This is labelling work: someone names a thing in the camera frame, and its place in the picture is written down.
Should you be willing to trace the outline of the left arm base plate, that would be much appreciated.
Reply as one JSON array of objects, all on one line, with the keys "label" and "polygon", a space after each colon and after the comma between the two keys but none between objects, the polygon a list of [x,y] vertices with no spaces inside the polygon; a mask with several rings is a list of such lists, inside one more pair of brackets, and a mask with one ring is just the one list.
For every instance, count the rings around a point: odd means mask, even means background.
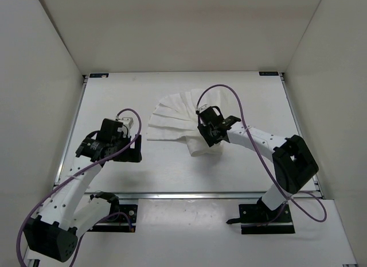
[{"label": "left arm base plate", "polygon": [[136,223],[138,217],[138,201],[137,200],[121,200],[119,209],[115,212],[123,212],[124,214],[114,215],[107,220],[102,221],[88,232],[92,233],[134,233],[136,231]]}]

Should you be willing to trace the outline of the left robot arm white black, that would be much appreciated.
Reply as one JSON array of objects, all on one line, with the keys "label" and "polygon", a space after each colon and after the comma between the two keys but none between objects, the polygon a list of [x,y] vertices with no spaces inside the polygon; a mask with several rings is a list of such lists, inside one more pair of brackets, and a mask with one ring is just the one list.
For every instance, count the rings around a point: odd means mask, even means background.
[{"label": "left robot arm white black", "polygon": [[141,162],[142,136],[131,136],[133,123],[131,117],[105,118],[99,130],[82,140],[69,174],[24,223],[21,233],[30,250],[66,262],[82,235],[99,220],[118,217],[118,197],[110,192],[92,195],[80,210],[77,206],[106,162]]}]

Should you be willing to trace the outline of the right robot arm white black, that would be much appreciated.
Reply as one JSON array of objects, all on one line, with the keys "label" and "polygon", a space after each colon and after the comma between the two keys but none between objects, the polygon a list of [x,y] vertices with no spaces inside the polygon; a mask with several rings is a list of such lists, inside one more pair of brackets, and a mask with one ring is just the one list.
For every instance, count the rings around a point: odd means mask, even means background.
[{"label": "right robot arm white black", "polygon": [[276,217],[280,205],[297,194],[319,171],[309,147],[299,135],[280,137],[245,125],[238,117],[224,118],[217,106],[205,105],[196,114],[198,130],[208,146],[225,141],[250,149],[273,164],[273,185],[258,201],[257,215],[263,221]]}]

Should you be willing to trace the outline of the white pleated skirt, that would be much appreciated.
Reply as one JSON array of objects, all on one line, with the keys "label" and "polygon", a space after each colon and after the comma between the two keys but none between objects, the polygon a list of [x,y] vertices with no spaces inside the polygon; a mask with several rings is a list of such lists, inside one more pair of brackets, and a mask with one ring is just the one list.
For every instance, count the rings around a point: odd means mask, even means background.
[{"label": "white pleated skirt", "polygon": [[217,106],[221,111],[225,111],[229,107],[228,96],[228,91],[213,88],[208,92],[192,89],[163,97],[150,116],[147,140],[183,141],[192,157],[204,154],[221,155],[224,145],[208,146],[198,131],[196,106]]}]

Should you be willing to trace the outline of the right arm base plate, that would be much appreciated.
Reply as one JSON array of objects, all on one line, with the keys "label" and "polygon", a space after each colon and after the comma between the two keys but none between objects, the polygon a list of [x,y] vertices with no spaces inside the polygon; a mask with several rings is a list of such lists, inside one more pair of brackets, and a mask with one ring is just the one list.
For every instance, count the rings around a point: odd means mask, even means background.
[{"label": "right arm base plate", "polygon": [[295,234],[288,204],[274,211],[258,204],[239,204],[239,217],[227,220],[226,224],[240,224],[242,235]]}]

